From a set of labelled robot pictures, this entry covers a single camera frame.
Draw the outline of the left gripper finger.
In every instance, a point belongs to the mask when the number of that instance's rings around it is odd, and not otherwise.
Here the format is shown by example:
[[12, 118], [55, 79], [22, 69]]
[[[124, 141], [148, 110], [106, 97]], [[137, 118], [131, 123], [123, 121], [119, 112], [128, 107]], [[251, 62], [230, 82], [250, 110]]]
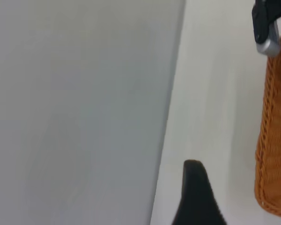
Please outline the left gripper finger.
[[204, 165], [198, 160], [183, 164], [181, 199], [174, 225], [225, 225]]

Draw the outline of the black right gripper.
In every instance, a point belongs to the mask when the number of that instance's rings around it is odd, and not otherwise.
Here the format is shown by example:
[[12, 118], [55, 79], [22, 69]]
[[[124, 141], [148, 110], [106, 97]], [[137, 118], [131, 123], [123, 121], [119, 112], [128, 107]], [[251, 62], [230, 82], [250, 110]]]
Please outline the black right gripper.
[[255, 42], [262, 44], [269, 36], [270, 25], [281, 18], [281, 0], [256, 0], [251, 15]]

